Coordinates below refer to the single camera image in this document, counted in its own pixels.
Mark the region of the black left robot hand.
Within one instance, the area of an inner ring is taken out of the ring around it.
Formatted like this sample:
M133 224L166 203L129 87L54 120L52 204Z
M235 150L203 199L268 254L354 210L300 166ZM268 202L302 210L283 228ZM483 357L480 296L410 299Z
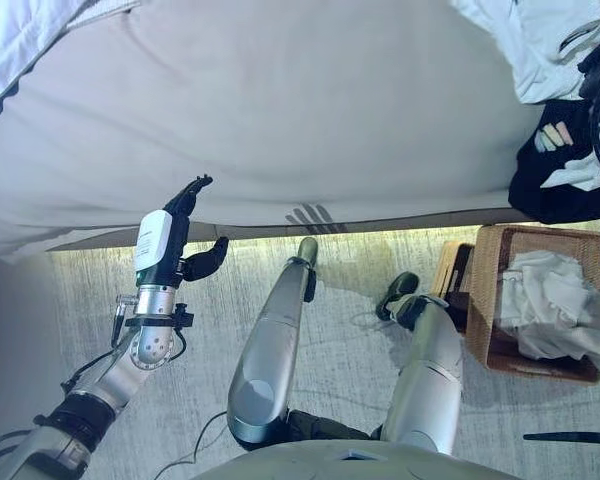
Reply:
M209 175L197 177L163 208L143 217L134 252L137 287L158 285L177 289L183 281L201 280L220 268L229 246L226 237L217 239L205 252L183 256L197 195L212 182Z

